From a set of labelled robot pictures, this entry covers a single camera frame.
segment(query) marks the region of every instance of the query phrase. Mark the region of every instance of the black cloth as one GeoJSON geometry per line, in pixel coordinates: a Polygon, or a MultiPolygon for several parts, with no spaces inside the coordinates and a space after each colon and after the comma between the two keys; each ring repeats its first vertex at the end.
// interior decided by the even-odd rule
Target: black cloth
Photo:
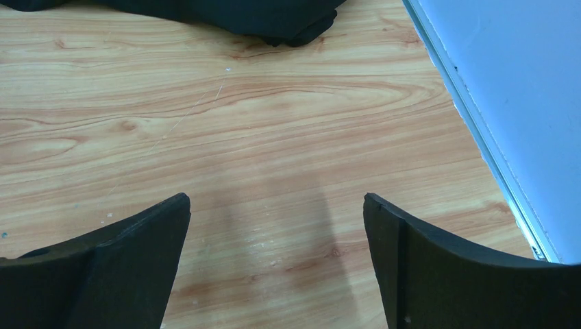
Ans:
{"type": "MultiPolygon", "coordinates": [[[[74,0],[0,0],[20,11],[38,11],[74,0]]],[[[133,14],[183,23],[203,22],[267,44],[306,45],[326,31],[345,0],[93,0],[133,14]]]]}

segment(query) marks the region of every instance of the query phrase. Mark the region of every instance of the scratch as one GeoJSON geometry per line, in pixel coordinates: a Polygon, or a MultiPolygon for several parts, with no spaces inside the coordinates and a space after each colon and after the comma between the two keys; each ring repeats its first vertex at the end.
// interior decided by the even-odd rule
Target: scratch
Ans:
{"type": "Polygon", "coordinates": [[[467,49],[472,42],[476,39],[478,34],[482,31],[482,19],[480,19],[480,14],[478,14],[478,20],[476,21],[476,26],[472,30],[472,32],[466,37],[464,42],[462,43],[462,49],[467,49]]]}
{"type": "MultiPolygon", "coordinates": [[[[230,72],[230,70],[232,70],[232,69],[229,67],[229,68],[227,68],[224,71],[230,72]]],[[[220,92],[222,91],[222,88],[224,88],[224,82],[226,81],[226,75],[227,74],[228,73],[224,73],[224,78],[222,79],[222,83],[220,84],[220,89],[218,89],[218,93],[216,94],[216,97],[214,97],[214,103],[216,103],[216,99],[218,99],[218,96],[220,95],[220,92]]]]}
{"type": "MultiPolygon", "coordinates": [[[[204,96],[206,96],[207,93],[208,92],[205,92],[200,97],[200,99],[198,99],[198,101],[196,102],[196,104],[194,104],[194,106],[192,106],[190,108],[190,110],[175,125],[173,125],[173,127],[166,134],[164,134],[162,136],[162,138],[160,138],[155,144],[153,144],[153,146],[149,149],[149,151],[147,151],[147,153],[145,154],[145,156],[148,156],[151,153],[151,151],[153,151],[153,149],[155,149],[156,146],[158,146],[158,144],[161,141],[163,141],[167,137],[167,135],[169,133],[171,133],[177,127],[177,125],[179,125],[194,110],[194,108],[200,103],[200,101],[204,98],[204,96]]],[[[127,177],[127,175],[129,175],[130,172],[131,172],[130,170],[127,171],[127,173],[125,173],[125,175],[123,175],[123,177],[117,182],[117,185],[113,186],[113,188],[111,188],[111,190],[109,190],[109,192],[107,194],[105,194],[105,196],[101,199],[101,201],[97,205],[97,209],[99,209],[101,207],[101,205],[103,204],[103,202],[105,200],[107,200],[107,198],[109,197],[109,195],[111,195],[111,193],[113,193],[117,189],[117,187],[119,187],[119,185],[121,185],[121,183],[123,183],[123,181],[125,180],[125,178],[127,177]]]]}
{"type": "Polygon", "coordinates": [[[103,42],[107,42],[109,41],[109,37],[111,36],[111,21],[109,21],[108,23],[108,29],[109,29],[109,34],[107,34],[107,38],[105,38],[105,40],[103,40],[103,42]]]}

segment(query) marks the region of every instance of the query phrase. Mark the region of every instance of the black fabric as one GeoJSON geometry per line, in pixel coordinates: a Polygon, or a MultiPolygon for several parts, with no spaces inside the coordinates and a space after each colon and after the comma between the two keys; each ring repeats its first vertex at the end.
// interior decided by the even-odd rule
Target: black fabric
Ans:
{"type": "Polygon", "coordinates": [[[190,200],[179,194],[75,239],[0,258],[0,328],[159,329],[189,221],[190,200]]]}
{"type": "Polygon", "coordinates": [[[581,328],[581,265],[472,243],[373,194],[363,218],[390,329],[581,328]]]}
{"type": "MultiPolygon", "coordinates": [[[[0,0],[37,11],[74,0],[0,0]]],[[[272,46],[306,45],[326,31],[345,0],[94,0],[117,10],[183,23],[204,22],[235,34],[258,36],[272,46]]]]}

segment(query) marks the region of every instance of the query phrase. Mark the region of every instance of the laminate floor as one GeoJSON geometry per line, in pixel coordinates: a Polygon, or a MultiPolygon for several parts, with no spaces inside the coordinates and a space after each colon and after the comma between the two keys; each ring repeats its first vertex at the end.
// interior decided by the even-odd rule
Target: laminate floor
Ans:
{"type": "Polygon", "coordinates": [[[349,0],[298,49],[83,3],[0,8],[0,254],[178,192],[192,221],[167,329],[385,328],[366,192],[531,255],[399,0],[349,0]]]}

